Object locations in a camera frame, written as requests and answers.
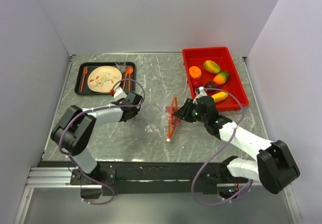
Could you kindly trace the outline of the yellow fake fruit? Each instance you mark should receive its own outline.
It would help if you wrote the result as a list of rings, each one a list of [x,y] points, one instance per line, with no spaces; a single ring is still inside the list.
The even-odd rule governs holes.
[[[218,102],[224,101],[228,97],[228,93],[217,92],[217,93],[213,94],[211,97],[215,103],[218,103]]]

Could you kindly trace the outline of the dark purple fake plum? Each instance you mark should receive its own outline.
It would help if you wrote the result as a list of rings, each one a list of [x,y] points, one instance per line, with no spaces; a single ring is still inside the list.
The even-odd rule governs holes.
[[[205,84],[204,88],[208,91],[214,91],[217,88],[217,84],[214,81],[209,81]]]

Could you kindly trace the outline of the red fake apple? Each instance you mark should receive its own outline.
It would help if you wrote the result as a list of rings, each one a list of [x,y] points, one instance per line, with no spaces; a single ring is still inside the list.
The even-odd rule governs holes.
[[[202,87],[203,86],[203,82],[201,79],[192,79],[192,87],[194,89]]]

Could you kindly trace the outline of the clear zip top bag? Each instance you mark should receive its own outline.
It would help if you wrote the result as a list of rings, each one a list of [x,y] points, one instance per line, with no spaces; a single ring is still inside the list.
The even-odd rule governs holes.
[[[172,100],[170,99],[158,99],[147,98],[143,104],[143,132],[145,138],[148,141],[161,141],[164,143],[170,143],[169,132],[169,116],[170,105]]]

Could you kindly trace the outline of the green orange fake mango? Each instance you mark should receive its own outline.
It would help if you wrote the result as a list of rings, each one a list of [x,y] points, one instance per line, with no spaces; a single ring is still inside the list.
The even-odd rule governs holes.
[[[230,73],[227,71],[221,71],[219,72],[214,78],[213,81],[217,84],[217,85],[223,85],[227,82],[227,80],[230,77]]]

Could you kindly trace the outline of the orange fake tangerine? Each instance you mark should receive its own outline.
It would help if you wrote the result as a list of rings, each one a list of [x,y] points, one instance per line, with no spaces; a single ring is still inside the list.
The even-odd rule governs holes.
[[[190,77],[191,78],[193,78],[193,79],[199,79],[202,76],[202,71],[197,66],[191,66],[189,68],[189,74],[190,74]]]

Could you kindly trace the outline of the yellow fake lemon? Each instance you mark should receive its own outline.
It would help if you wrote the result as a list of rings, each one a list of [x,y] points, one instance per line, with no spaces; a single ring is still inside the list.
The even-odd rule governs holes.
[[[213,73],[213,74],[218,74],[221,72],[221,67],[215,63],[212,60],[206,60],[203,63],[203,68],[209,72],[209,73]]]

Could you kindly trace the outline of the purple fake grapes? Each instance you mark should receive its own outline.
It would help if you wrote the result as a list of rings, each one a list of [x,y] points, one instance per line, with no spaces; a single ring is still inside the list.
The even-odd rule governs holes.
[[[165,112],[168,114],[168,127],[169,129],[171,128],[176,128],[180,124],[180,119],[174,115],[176,111],[179,110],[180,107],[178,106],[166,106]]]

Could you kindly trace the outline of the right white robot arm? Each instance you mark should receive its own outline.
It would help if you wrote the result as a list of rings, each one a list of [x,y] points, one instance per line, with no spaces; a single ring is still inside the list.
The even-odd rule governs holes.
[[[231,119],[219,114],[210,96],[195,100],[187,99],[174,115],[186,122],[201,122],[207,132],[221,141],[226,141],[252,160],[233,158],[220,170],[226,183],[237,177],[259,181],[272,194],[278,194],[300,176],[300,170],[287,144],[281,140],[272,142],[259,137]]]

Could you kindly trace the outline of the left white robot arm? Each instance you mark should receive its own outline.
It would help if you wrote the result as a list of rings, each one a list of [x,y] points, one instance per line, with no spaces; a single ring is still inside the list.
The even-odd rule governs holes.
[[[133,91],[127,94],[122,91],[114,94],[114,102],[103,107],[82,109],[72,105],[53,128],[51,140],[79,166],[86,183],[93,185],[100,178],[100,165],[87,148],[94,127],[132,119],[143,100],[143,96]]]

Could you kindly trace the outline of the orange plastic spoon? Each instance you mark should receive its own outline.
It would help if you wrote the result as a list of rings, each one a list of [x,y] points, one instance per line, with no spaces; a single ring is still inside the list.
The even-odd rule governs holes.
[[[126,75],[127,75],[127,76],[130,76],[133,72],[134,72],[134,69],[133,69],[133,67],[131,67],[131,66],[129,66],[129,67],[126,69]]]

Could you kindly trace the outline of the beige bird plate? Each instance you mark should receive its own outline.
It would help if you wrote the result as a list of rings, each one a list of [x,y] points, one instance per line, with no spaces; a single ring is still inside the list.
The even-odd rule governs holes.
[[[120,80],[123,78],[120,70],[113,66],[101,66],[94,69],[88,76],[87,85],[89,89],[97,93],[110,93],[120,86]]]

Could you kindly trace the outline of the clear plastic cup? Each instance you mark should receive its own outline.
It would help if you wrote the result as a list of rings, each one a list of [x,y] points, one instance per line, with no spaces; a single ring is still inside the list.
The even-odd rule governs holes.
[[[118,58],[118,59],[116,59],[115,64],[121,73],[126,72],[126,59]]]

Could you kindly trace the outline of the red plastic bin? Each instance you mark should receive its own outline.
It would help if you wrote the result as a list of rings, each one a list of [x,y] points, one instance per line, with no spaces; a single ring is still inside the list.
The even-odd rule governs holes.
[[[215,74],[207,72],[203,63],[206,60],[214,61],[223,71],[226,71],[230,74],[227,82],[223,85],[219,86],[220,89],[230,92],[237,99],[235,100],[231,96],[227,97],[225,100],[216,104],[216,107],[219,112],[223,111],[233,111],[239,110],[240,106],[238,102],[241,103],[242,106],[247,106],[249,104],[248,98],[246,96],[244,87],[241,83],[239,75],[237,73],[237,69],[234,65],[234,62],[231,58],[230,52],[227,47],[210,47],[210,48],[190,48],[183,49],[183,60],[184,66],[186,69],[187,75],[187,83],[190,87],[190,92],[192,98],[196,97],[195,89],[193,87],[192,78],[189,73],[189,68],[192,66],[196,66],[201,69],[201,81],[203,84],[208,83],[213,80]]]

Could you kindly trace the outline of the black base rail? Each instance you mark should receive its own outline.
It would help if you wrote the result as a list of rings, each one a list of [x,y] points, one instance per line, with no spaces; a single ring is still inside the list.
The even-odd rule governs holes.
[[[222,163],[209,163],[193,183],[202,163],[154,162],[100,162],[92,178],[105,183],[85,197],[97,198],[99,194],[112,195],[109,187],[118,194],[196,193],[217,194],[220,184],[246,183],[245,178],[229,174]]]

